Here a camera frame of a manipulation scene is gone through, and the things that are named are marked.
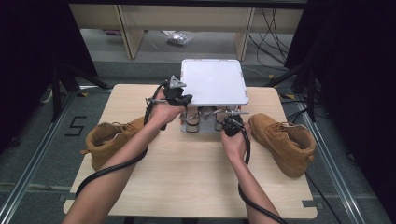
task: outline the handheld controller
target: handheld controller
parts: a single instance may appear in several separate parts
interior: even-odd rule
[[[243,127],[243,121],[240,115],[230,115],[224,118],[222,128],[227,136],[236,135]]]

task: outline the wooden table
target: wooden table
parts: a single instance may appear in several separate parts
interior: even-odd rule
[[[145,114],[145,98],[156,85],[116,85],[99,122],[125,123]],[[248,105],[242,115],[265,113],[286,121],[277,92],[273,88],[247,87]],[[254,139],[249,162],[251,172],[274,203],[283,218],[314,218],[315,206],[303,175],[286,177],[277,167],[271,153]],[[71,193],[94,170],[87,154],[78,171]],[[67,213],[73,200],[67,200]],[[246,207],[237,191],[237,179],[223,152],[218,133],[183,133],[175,119],[149,145],[124,192],[109,213],[131,217],[214,217],[244,218]]]

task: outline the finger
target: finger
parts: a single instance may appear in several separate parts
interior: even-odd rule
[[[157,96],[155,97],[155,99],[163,99],[165,98],[165,94],[163,94],[163,88],[160,88],[157,92]]]

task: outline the boot laces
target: boot laces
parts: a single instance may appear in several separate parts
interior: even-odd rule
[[[304,125],[302,124],[293,124],[291,122],[277,122],[277,123],[273,123],[271,125],[268,126],[268,129],[272,132],[272,133],[281,133],[281,132],[285,132],[287,128],[291,128],[291,127],[303,127],[305,128]],[[289,140],[298,148],[301,148],[301,145],[293,140],[290,139],[289,133],[288,133],[288,138]]]
[[[119,125],[120,128],[121,128],[121,131],[122,131],[124,134],[127,134],[127,133],[135,133],[135,132],[136,132],[136,127],[134,126],[134,123],[133,123],[132,121],[131,121],[131,122],[128,122],[128,123],[126,123],[126,124],[121,124],[121,123],[119,123],[119,122],[113,122],[113,124]]]
[[[271,132],[273,133],[279,133],[279,132],[285,132],[286,128],[294,127],[294,126],[296,125],[290,122],[277,122],[269,125],[268,129],[271,130]]]

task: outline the gray carpet floor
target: gray carpet floor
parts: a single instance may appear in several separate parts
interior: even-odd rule
[[[212,35],[213,34],[196,34],[194,39],[196,40],[203,36],[211,40],[213,39],[214,41],[219,41],[217,38],[210,38]],[[154,33],[153,35],[148,34],[150,42],[144,41],[144,43],[142,43],[138,58],[132,63],[123,58],[125,57],[122,56],[124,51],[120,46],[120,39],[116,36],[97,37],[96,35],[92,35],[92,39],[89,39],[88,36],[85,37],[87,46],[94,59],[99,79],[107,84],[158,84],[164,79],[172,75],[177,75],[180,72],[180,62],[168,62],[168,59],[154,62],[154,58],[156,57],[164,58],[163,55],[166,52],[185,50],[171,49],[171,47],[164,43],[161,45],[161,41],[160,43],[156,42],[156,38],[161,39],[163,37],[158,35],[158,33]],[[112,54],[114,57],[111,58],[111,60],[109,60],[110,57],[108,55],[105,58],[101,56],[104,55],[103,52],[107,52],[108,54],[109,49],[104,49],[104,47],[100,45],[100,41],[95,38],[106,38],[108,45],[115,46],[113,46],[115,52]],[[153,49],[152,43],[155,43],[156,46],[160,46],[162,51]],[[193,41],[191,42],[191,49],[185,51],[194,52],[192,43]],[[95,49],[96,45],[102,46],[101,49]],[[279,77],[284,73],[283,71],[257,64],[255,61],[256,51],[253,47],[250,48],[252,48],[249,51],[250,57],[245,62],[241,63],[247,86],[261,86],[269,81],[269,75]],[[226,52],[224,57],[233,57],[232,50]],[[166,57],[176,57],[177,55],[177,57],[180,58],[191,58],[190,55],[185,54],[185,52],[179,52],[179,54],[167,54]],[[208,56],[205,54],[204,57],[213,58],[219,57],[219,55]],[[276,66],[277,69],[282,69],[279,64],[269,64],[271,66]],[[81,86],[91,85],[91,83],[81,78],[77,78],[77,81]],[[293,78],[290,78],[277,85],[276,89],[278,93],[280,95],[292,94],[290,89],[292,81]],[[48,95],[49,92],[46,92],[46,94],[43,95],[43,99],[46,99]],[[73,99],[10,223],[60,223],[62,221],[64,218],[64,199],[73,184],[83,159],[83,156],[79,152],[85,147],[84,141],[86,135],[99,121],[109,95],[109,91],[90,90],[87,96],[79,96]],[[281,99],[281,102],[287,117],[299,111],[297,104],[291,103],[291,99]],[[320,133],[328,145],[328,148],[331,150],[333,158],[346,181],[346,185],[357,201],[366,222],[390,223],[387,214],[365,180],[359,166],[347,157],[348,149],[343,142],[342,136],[338,134],[333,125],[331,115],[326,112],[325,106],[316,105],[315,113],[317,119],[316,124],[318,125]],[[19,181],[23,172],[25,172],[26,166],[35,154],[42,138],[50,126],[51,116],[51,101],[42,106],[38,106],[35,113],[18,136],[20,144],[17,147],[8,148],[0,155],[0,203],[4,203],[7,200],[13,186]],[[78,133],[78,130],[70,128],[70,124],[75,117],[84,117],[84,119],[76,119],[75,122],[75,125],[80,125],[84,128],[80,135],[67,136],[70,133]],[[301,116],[294,122],[304,124],[304,120]],[[315,154],[315,160],[309,165],[307,172],[315,185],[318,186],[318,189],[329,201],[332,209],[341,219],[342,223],[351,223],[346,209],[340,200],[340,196],[334,188],[334,184],[318,153]],[[317,203],[318,216],[311,220],[290,219],[287,221],[289,223],[336,223],[334,214],[320,196],[318,190],[314,187],[312,182],[308,181],[308,184],[315,202]],[[109,217],[106,223],[123,223],[123,221],[124,217]],[[139,217],[135,223],[178,224],[181,223],[181,220],[178,217]],[[242,223],[242,220],[201,219],[199,223]]]

